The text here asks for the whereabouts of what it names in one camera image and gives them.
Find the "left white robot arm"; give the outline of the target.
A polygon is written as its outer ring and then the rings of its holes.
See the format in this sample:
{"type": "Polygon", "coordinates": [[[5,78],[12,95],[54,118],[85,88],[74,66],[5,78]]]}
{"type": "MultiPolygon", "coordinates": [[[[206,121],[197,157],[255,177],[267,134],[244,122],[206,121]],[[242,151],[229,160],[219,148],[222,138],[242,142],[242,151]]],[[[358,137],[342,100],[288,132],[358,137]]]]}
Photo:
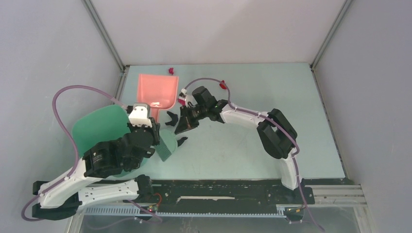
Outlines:
{"type": "Polygon", "coordinates": [[[33,193],[38,203],[32,206],[36,220],[62,220],[93,205],[114,201],[148,202],[154,189],[149,176],[109,183],[106,178],[140,168],[159,144],[160,125],[141,127],[127,124],[131,132],[110,141],[99,142],[87,150],[69,170],[51,182],[35,182],[33,193]]]}

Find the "black twisted paper scrap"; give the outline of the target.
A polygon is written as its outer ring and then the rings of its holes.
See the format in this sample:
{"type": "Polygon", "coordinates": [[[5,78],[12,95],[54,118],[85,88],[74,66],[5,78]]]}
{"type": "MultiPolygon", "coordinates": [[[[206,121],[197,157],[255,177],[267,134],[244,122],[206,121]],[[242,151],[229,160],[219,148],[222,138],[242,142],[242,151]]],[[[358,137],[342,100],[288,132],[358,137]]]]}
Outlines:
{"type": "Polygon", "coordinates": [[[188,137],[181,137],[177,140],[177,146],[180,147],[188,139],[188,137]]]}

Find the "green hand brush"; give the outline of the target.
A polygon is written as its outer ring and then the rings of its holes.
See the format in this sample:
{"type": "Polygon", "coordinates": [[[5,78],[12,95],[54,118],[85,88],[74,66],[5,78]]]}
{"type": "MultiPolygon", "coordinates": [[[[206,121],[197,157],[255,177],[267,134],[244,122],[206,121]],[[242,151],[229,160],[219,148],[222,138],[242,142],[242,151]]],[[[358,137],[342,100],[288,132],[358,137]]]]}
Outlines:
{"type": "Polygon", "coordinates": [[[159,131],[159,144],[155,146],[155,151],[162,162],[165,162],[178,148],[175,134],[169,130],[159,131]]]}

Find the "pink plastic dustpan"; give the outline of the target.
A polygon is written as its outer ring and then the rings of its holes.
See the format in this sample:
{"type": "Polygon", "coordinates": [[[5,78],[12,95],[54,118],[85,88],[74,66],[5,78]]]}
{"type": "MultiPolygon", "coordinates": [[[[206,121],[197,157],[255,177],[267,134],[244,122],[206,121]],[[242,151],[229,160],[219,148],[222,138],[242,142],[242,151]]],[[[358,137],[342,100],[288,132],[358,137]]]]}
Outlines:
{"type": "Polygon", "coordinates": [[[150,116],[158,121],[159,113],[174,107],[177,100],[179,77],[139,74],[137,101],[150,107],[150,116]]]}

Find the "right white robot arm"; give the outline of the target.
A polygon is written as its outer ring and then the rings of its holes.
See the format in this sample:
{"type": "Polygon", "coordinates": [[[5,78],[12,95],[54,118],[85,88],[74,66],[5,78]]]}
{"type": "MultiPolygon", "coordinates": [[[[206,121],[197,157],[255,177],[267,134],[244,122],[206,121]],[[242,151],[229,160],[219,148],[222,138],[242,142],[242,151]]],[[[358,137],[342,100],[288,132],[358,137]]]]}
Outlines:
{"type": "Polygon", "coordinates": [[[240,108],[229,100],[216,100],[204,86],[196,88],[191,94],[182,89],[178,102],[181,104],[180,118],[175,134],[197,128],[200,120],[205,118],[255,129],[266,153],[279,161],[284,200],[295,203],[302,197],[299,187],[301,179],[293,160],[298,152],[297,132],[280,110],[257,112],[240,108]]]}

